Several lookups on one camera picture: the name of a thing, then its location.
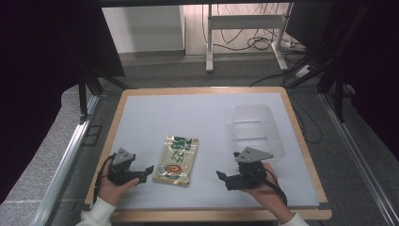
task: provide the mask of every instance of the metal frame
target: metal frame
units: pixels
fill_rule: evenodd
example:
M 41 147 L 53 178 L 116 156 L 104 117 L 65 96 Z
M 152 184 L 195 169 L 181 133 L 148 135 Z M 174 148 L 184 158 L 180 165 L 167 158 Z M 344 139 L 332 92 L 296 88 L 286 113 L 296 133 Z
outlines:
M 214 71 L 214 54 L 212 43 L 212 31 L 219 29 L 279 29 L 277 41 L 271 46 L 282 71 L 288 71 L 287 64 L 282 57 L 279 47 L 282 36 L 288 23 L 292 3 L 289 3 L 284 14 L 274 15 L 236 15 L 236 16 L 212 16 L 212 5 L 208 7 L 208 43 L 206 51 L 206 72 Z
M 76 129 L 72 135 L 72 139 L 68 144 L 67 150 L 62 156 L 61 162 L 56 169 L 56 173 L 50 185 L 47 187 L 46 193 L 44 194 L 44 197 L 30 225 L 45 225 L 48 218 L 50 217 L 50 214 L 56 203 L 56 199 L 58 198 L 59 192 L 61 191 L 65 179 L 70 171 L 73 159 L 75 158 L 80 143 L 82 142 L 83 136 L 88 129 L 91 115 L 94 111 L 95 106 L 98 103 L 98 100 L 99 97 L 92 96 L 90 101 L 88 102 L 88 117 L 83 123 L 79 123 L 76 126 Z
M 334 104 L 327 93 L 320 93 L 320 98 L 325 105 L 329 116 L 332 118 L 335 126 L 337 127 L 337 131 L 339 132 L 341 138 L 343 139 L 343 143 L 345 144 L 347 150 L 349 151 L 353 162 L 355 163 L 358 171 L 363 178 L 364 183 L 369 189 L 371 195 L 373 196 L 376 205 L 381 211 L 382 216 L 387 222 L 389 226 L 399 225 L 399 217 L 396 211 L 393 209 L 391 201 L 388 199 L 384 189 L 376 180 L 372 170 L 361 154 L 361 150 L 358 145 L 352 138 L 348 129 L 346 128 L 344 122 L 341 122 L 339 117 L 335 114 Z

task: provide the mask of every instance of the human hand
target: human hand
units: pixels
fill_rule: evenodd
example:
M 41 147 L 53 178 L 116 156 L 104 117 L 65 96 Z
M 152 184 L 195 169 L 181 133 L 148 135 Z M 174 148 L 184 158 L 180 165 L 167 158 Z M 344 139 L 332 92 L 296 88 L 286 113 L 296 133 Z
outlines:
M 108 202 L 109 204 L 113 206 L 117 206 L 118 203 L 120 202 L 120 198 L 122 195 L 127 191 L 129 188 L 136 186 L 140 180 L 138 178 L 135 178 L 132 181 L 129 181 L 128 183 L 122 185 L 122 186 L 117 186 L 111 181 L 108 180 L 107 173 L 109 171 L 109 167 L 111 166 L 112 160 L 109 159 L 104 166 L 103 170 L 103 175 L 101 178 L 100 182 L 100 190 L 99 190 L 99 197 Z
M 272 167 L 268 163 L 263 163 L 264 168 L 266 169 L 266 180 L 271 182 L 275 186 L 279 186 L 278 179 L 276 174 L 274 173 Z M 247 188 L 242 191 L 251 195 L 255 200 L 261 204 L 263 207 L 268 209 L 280 223 L 286 223 L 290 221 L 294 214 L 288 209 L 288 207 L 284 204 L 279 194 L 270 186 L 265 184 L 261 184 L 255 188 Z

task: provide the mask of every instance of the wooden frame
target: wooden frame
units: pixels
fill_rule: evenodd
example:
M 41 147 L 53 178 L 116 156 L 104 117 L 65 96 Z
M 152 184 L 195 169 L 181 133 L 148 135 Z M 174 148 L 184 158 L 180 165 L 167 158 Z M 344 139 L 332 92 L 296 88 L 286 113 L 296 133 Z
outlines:
M 109 156 L 112 144 L 120 118 L 123 113 L 125 103 L 128 96 L 143 96 L 143 95 L 179 95 L 179 94 L 220 94 L 220 93 L 267 93 L 279 92 L 293 125 L 295 136 L 297 138 L 299 147 L 304 157 L 306 166 L 308 168 L 311 180 L 313 182 L 316 194 L 320 203 L 327 203 L 327 197 L 321 185 L 317 171 L 313 165 L 311 155 L 306 145 L 305 139 L 302 136 L 299 124 L 296 120 L 294 110 L 291 106 L 288 94 L 284 88 L 280 87 L 258 87 L 258 88 L 173 88 L 173 89 L 129 89 L 122 93 L 118 109 L 112 121 L 107 139 L 104 144 L 103 152 L 97 165 L 96 173 L 93 175 L 93 180 L 90 185 L 88 195 L 85 203 L 91 204 L 93 200 L 93 188 L 96 181 L 97 172 L 100 170 L 103 162 Z M 318 208 L 303 208 L 292 209 L 298 212 L 304 219 L 329 219 L 332 212 L 329 208 L 323 209 L 323 205 Z M 268 211 L 262 208 L 246 208 L 246 209 L 204 209 L 204 210 L 184 210 L 184 209 L 154 209 L 154 210 L 116 210 L 111 220 L 113 222 L 166 222 L 166 221 L 260 221 L 260 220 L 275 220 L 276 218 Z

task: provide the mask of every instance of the metal rail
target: metal rail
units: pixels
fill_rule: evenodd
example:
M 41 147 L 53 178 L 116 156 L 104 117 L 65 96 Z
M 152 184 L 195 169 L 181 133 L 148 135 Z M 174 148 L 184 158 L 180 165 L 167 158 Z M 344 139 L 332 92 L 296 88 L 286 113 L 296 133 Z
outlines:
M 369 165 L 361 154 L 361 150 L 359 149 L 358 145 L 346 128 L 345 123 L 341 122 L 335 114 L 334 104 L 332 103 L 331 98 L 326 93 L 320 93 L 320 97 L 325 104 L 329 116 L 332 118 L 335 126 L 337 127 L 338 132 L 342 137 L 343 142 L 347 150 L 349 151 L 353 162 L 358 168 L 358 171 L 363 178 L 364 183 L 367 185 L 367 188 L 373 196 L 376 205 L 381 211 L 382 216 L 387 221 L 387 225 L 399 225 L 399 218 L 396 214 L 396 211 L 393 209 L 391 201 L 388 199 L 382 186 L 376 180 L 372 170 L 370 169 Z
M 88 129 L 88 124 L 91 119 L 92 112 L 94 111 L 95 106 L 98 103 L 98 97 L 92 96 L 88 102 L 88 119 L 84 121 L 82 124 L 78 124 L 76 129 L 72 135 L 71 141 L 68 144 L 68 147 L 62 156 L 62 159 L 56 169 L 56 173 L 47 187 L 46 193 L 38 207 L 38 210 L 35 214 L 35 217 L 30 225 L 39 226 L 45 225 L 50 214 L 53 210 L 53 207 L 56 203 L 56 199 L 58 198 L 59 192 L 64 185 L 65 179 L 70 171 L 73 159 L 76 156 L 76 153 L 79 149 L 80 143 L 82 142 L 83 136 Z

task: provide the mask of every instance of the white wall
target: white wall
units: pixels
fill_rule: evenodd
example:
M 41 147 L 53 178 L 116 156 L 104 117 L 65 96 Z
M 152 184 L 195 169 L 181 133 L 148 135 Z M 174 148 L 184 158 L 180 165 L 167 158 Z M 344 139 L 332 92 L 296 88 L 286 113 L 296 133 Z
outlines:
M 184 8 L 103 8 L 118 53 L 184 49 Z

